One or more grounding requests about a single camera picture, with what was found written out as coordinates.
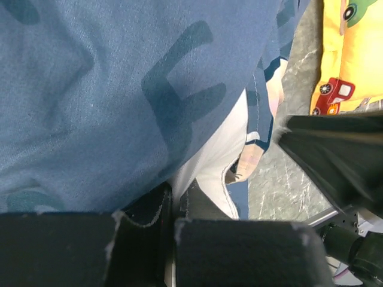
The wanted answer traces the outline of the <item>blue cartoon pillowcase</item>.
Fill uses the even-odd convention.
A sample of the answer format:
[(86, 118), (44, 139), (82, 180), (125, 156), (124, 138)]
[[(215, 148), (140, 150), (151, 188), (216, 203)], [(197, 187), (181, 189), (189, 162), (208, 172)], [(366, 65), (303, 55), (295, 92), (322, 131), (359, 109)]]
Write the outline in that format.
[(245, 181), (308, 1), (2, 1), (1, 212), (115, 211), (194, 156), (243, 91)]

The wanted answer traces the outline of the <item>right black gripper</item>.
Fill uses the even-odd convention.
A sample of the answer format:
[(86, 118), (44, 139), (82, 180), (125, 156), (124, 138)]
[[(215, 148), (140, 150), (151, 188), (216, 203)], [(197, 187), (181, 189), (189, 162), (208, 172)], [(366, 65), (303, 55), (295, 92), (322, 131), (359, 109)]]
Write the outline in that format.
[(317, 230), (334, 284), (382, 286), (382, 218), (369, 212), (382, 210), (382, 112), (292, 116), (277, 144), (335, 209), (365, 208)]

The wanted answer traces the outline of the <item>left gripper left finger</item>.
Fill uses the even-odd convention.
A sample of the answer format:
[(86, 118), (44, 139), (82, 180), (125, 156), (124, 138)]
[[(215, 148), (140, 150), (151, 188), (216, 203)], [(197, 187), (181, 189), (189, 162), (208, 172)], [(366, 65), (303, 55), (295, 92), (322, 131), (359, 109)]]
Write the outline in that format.
[(172, 193), (113, 213), (1, 215), (2, 286), (163, 286)]

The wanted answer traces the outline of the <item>white pillow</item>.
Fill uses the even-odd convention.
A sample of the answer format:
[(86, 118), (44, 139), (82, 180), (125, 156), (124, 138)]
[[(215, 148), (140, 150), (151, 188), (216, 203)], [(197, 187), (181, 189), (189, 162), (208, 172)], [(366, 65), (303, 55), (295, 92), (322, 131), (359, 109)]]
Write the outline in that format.
[(245, 145), (248, 124), (247, 95), (243, 91), (220, 127), (203, 147), (183, 164), (169, 180), (172, 187), (173, 211), (180, 206), (181, 196), (193, 180), (225, 215), (238, 219), (238, 211), (229, 195), (225, 176)]

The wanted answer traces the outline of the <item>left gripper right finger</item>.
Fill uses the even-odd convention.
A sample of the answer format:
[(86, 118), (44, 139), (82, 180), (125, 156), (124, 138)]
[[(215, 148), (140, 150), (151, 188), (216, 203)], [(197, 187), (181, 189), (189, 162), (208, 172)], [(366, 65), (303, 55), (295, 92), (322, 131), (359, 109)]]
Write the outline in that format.
[(175, 222), (176, 286), (333, 286), (324, 246), (302, 222), (229, 219), (193, 182)]

